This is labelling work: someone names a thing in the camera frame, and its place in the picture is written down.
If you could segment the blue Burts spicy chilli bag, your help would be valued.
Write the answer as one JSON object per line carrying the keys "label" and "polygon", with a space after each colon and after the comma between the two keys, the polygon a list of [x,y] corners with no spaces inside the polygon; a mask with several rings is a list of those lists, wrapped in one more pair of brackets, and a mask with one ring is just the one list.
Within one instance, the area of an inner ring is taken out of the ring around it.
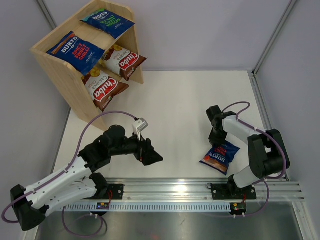
{"label": "blue Burts spicy chilli bag", "polygon": [[85,76],[95,67],[105,50],[70,31],[46,53],[71,64]]}

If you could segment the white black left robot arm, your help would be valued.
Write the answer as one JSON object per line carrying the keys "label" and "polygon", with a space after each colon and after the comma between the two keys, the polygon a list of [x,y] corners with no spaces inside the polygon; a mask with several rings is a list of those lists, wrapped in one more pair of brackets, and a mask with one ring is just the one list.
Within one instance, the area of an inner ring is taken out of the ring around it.
{"label": "white black left robot arm", "polygon": [[126,130],[113,125],[93,143],[75,154],[62,169],[41,181],[10,191],[12,209],[23,231],[40,225],[53,212],[82,199],[103,199],[109,191],[106,178],[98,172],[113,156],[134,155],[144,166],[163,161],[149,138],[137,134],[126,137]]}

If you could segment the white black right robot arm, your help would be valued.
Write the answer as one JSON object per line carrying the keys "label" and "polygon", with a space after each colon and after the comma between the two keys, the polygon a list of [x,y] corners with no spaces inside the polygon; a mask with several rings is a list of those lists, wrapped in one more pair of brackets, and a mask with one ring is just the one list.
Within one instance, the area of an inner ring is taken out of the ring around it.
{"label": "white black right robot arm", "polygon": [[290,159],[277,129],[265,130],[240,119],[233,111],[214,105],[206,110],[212,129],[208,137],[211,150],[201,163],[226,175],[240,148],[227,141],[233,135],[248,148],[248,166],[228,177],[226,183],[211,184],[214,200],[255,200],[254,185],[267,179],[282,178]]}

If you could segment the blue Burts sea salt bag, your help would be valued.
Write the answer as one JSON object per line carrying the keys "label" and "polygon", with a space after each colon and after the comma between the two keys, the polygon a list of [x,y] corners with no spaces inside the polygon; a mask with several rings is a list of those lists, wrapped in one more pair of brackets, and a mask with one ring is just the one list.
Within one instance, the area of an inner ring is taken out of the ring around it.
{"label": "blue Burts sea salt bag", "polygon": [[98,9],[80,21],[111,35],[114,39],[135,25],[134,22],[104,8]]}

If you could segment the brown Chuba cassava chips bag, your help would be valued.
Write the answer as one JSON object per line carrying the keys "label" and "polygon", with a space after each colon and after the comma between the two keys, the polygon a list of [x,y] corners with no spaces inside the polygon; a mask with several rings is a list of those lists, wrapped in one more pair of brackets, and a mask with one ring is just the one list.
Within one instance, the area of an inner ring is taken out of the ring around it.
{"label": "brown Chuba cassava chips bag", "polygon": [[98,67],[94,67],[87,75],[82,76],[81,80],[93,103],[102,112],[115,96],[129,88],[128,84],[117,81]]}

